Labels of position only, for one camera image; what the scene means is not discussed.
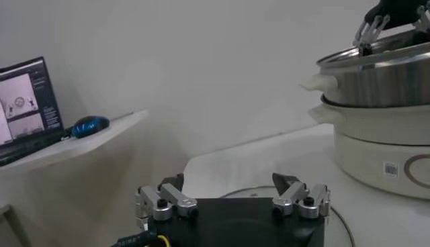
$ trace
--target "white wall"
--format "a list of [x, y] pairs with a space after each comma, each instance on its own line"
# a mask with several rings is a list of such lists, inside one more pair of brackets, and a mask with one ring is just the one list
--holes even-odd
[[137, 185], [190, 156], [312, 124], [318, 94], [297, 84], [348, 47], [373, 4], [2, 0], [0, 66], [45, 56], [67, 126], [144, 107], [150, 117], [89, 156], [0, 179], [0, 203], [15, 207], [33, 246], [107, 246], [133, 233]]

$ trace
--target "cooking pot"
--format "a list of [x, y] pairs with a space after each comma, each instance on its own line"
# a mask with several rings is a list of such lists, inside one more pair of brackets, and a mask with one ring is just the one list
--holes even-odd
[[311, 109], [309, 115], [320, 124], [333, 124], [343, 135], [377, 142], [430, 145], [430, 105], [386, 109], [348, 108], [327, 102]]
[[412, 30], [383, 38], [372, 44], [370, 56], [350, 48], [323, 58], [317, 62], [320, 73], [302, 86], [346, 107], [430, 104], [430, 42], [419, 35]]

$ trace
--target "computer mouse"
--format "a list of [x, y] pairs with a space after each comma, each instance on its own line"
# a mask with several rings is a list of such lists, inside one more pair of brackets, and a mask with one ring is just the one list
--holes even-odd
[[109, 119], [106, 117], [89, 116], [81, 118], [72, 127], [72, 135], [76, 138], [90, 136], [109, 127]]

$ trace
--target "white table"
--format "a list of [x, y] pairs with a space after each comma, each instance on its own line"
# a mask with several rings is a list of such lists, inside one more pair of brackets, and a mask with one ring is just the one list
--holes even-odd
[[273, 172], [297, 176], [310, 186], [327, 184], [357, 246], [430, 246], [430, 201], [386, 193], [346, 175], [334, 161], [331, 126], [192, 158], [183, 192], [194, 198], [219, 197], [272, 185]]
[[0, 177], [26, 172], [86, 154], [128, 130], [148, 115], [138, 111], [110, 122], [110, 126], [86, 138], [70, 138], [0, 167]]

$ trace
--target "screw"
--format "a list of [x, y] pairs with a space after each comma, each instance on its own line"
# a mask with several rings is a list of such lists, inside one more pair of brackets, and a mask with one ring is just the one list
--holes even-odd
[[191, 218], [191, 219], [195, 219], [195, 218], [197, 218], [197, 216], [199, 215], [199, 210], [198, 209], [196, 209], [196, 208], [193, 208], [193, 209], [191, 209], [190, 211], [189, 211], [189, 217]]
[[168, 206], [168, 203], [167, 203], [167, 200], [166, 199], [159, 199], [158, 201], [157, 201], [157, 207], [158, 208], [165, 208], [165, 207], [167, 207]]
[[272, 212], [276, 218], [281, 218], [283, 216], [282, 210], [280, 208], [274, 207]]
[[307, 197], [307, 198], [305, 198], [305, 199], [303, 200], [303, 204], [304, 204], [305, 206], [308, 206], [308, 207], [313, 206], [313, 205], [314, 205], [314, 203], [315, 203], [315, 201], [314, 201], [314, 199], [313, 199], [312, 197]]

